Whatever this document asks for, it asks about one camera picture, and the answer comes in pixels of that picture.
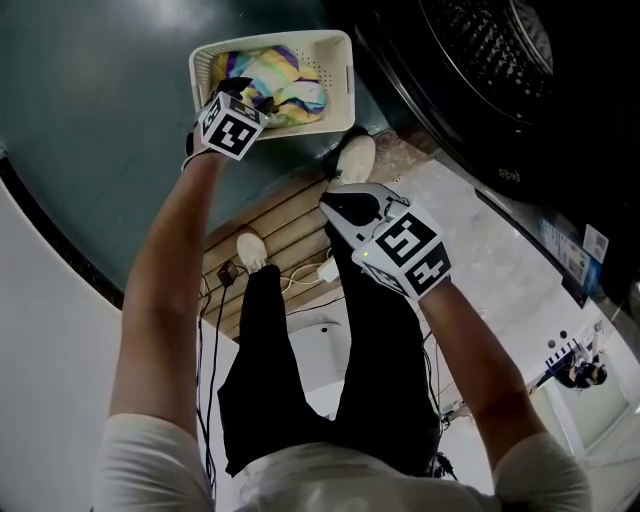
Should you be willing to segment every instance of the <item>sleeve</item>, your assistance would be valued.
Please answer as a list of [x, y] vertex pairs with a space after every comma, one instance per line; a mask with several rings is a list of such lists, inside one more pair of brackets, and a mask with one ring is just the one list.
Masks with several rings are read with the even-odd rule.
[[212, 511], [198, 443], [167, 421], [118, 414], [106, 423], [93, 478], [95, 512]]
[[505, 509], [584, 512], [592, 509], [586, 475], [551, 434], [520, 441], [498, 463], [493, 479]]

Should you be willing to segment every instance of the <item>wooden floor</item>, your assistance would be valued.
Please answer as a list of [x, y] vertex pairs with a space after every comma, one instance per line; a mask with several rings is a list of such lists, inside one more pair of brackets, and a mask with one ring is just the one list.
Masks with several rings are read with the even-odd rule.
[[[372, 181], [386, 183], [398, 180], [416, 165], [431, 159], [402, 142], [393, 132], [381, 134], [376, 143], [378, 152]], [[280, 267], [284, 277], [290, 277], [294, 270], [302, 266], [326, 261], [329, 240], [324, 232], [326, 218], [318, 208], [318, 200], [327, 185], [325, 172], [321, 169], [306, 172], [208, 236], [203, 274], [211, 294], [211, 302], [205, 312], [205, 319], [209, 323], [215, 326], [220, 312], [223, 287], [216, 275], [218, 269], [227, 260], [241, 265], [236, 252], [236, 237], [242, 228], [250, 227], [263, 237], [269, 261]], [[312, 267], [299, 271], [296, 281], [317, 280], [316, 269], [317, 267]], [[232, 339], [238, 336], [240, 310], [247, 282], [248, 275], [240, 269], [240, 274], [225, 295], [220, 331]], [[288, 284], [283, 279], [282, 289]], [[300, 308], [338, 286], [339, 281], [292, 284], [283, 295], [285, 309], [289, 312]]]

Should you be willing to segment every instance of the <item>black pants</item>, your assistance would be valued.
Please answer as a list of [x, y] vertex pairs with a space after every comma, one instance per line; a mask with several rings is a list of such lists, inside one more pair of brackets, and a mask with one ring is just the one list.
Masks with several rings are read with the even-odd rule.
[[401, 295], [351, 261], [351, 248], [327, 225], [340, 271], [351, 352], [335, 421], [307, 404], [287, 334], [280, 270], [249, 278], [240, 350], [218, 391], [224, 444], [235, 476], [250, 462], [304, 443], [331, 442], [424, 476], [438, 448], [439, 419], [427, 394], [419, 320]]

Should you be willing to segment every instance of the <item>white plastic basket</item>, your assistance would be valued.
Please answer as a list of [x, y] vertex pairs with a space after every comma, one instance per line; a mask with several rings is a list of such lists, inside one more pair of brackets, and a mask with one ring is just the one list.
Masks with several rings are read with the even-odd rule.
[[252, 51], [270, 46], [291, 48], [301, 63], [315, 69], [327, 95], [327, 107], [315, 123], [286, 128], [266, 128], [258, 139], [274, 139], [309, 133], [340, 132], [356, 119], [351, 39], [340, 30], [280, 32], [231, 39], [196, 48], [189, 57], [191, 90], [196, 112], [211, 94], [211, 63], [220, 54]]

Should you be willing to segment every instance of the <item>foot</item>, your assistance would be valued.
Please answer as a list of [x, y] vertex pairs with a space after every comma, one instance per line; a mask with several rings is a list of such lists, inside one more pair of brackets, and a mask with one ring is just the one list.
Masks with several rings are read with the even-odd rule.
[[340, 152], [336, 175], [329, 189], [349, 183], [364, 183], [369, 178], [376, 159], [376, 143], [369, 135], [358, 135]]
[[236, 242], [240, 261], [249, 274], [257, 272], [267, 264], [267, 248], [255, 231], [245, 230]]

